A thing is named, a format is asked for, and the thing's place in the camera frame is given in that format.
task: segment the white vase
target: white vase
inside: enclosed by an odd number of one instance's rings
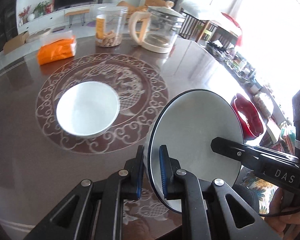
[[[31,22],[31,21],[33,21],[34,20],[34,13],[32,13],[32,14],[29,14],[29,16],[28,16],[28,18],[27,18],[27,20],[28,20],[28,22]]]
[[[111,3],[118,4],[119,2],[121,2],[121,0],[111,0]]]

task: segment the red bowl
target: red bowl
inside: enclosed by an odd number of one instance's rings
[[[258,111],[249,100],[238,93],[232,99],[231,106],[240,121],[243,138],[245,140],[254,140],[263,134],[263,125],[259,118]],[[239,112],[246,117],[246,120],[242,119]]]

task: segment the dark cabinet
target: dark cabinet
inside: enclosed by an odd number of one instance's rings
[[[17,35],[16,0],[11,0],[0,15],[0,51],[7,41]]]

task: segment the kettle handle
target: kettle handle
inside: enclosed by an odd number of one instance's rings
[[[134,12],[130,19],[129,19],[129,32],[130,36],[139,44],[142,44],[143,37],[146,33],[146,28],[148,27],[149,20],[150,20],[151,13],[149,12]],[[138,20],[144,20],[142,21],[141,30],[139,37],[136,33],[136,24]]]

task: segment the white lettering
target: white lettering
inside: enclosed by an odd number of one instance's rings
[[[293,182],[293,178],[294,178],[294,176],[292,175],[292,176],[290,177],[290,180],[289,180],[290,183]]]
[[[287,180],[287,173],[281,179]]]
[[[276,177],[279,177],[280,176],[280,173],[281,173],[281,171],[280,170],[277,170],[276,172],[275,172],[275,176]]]

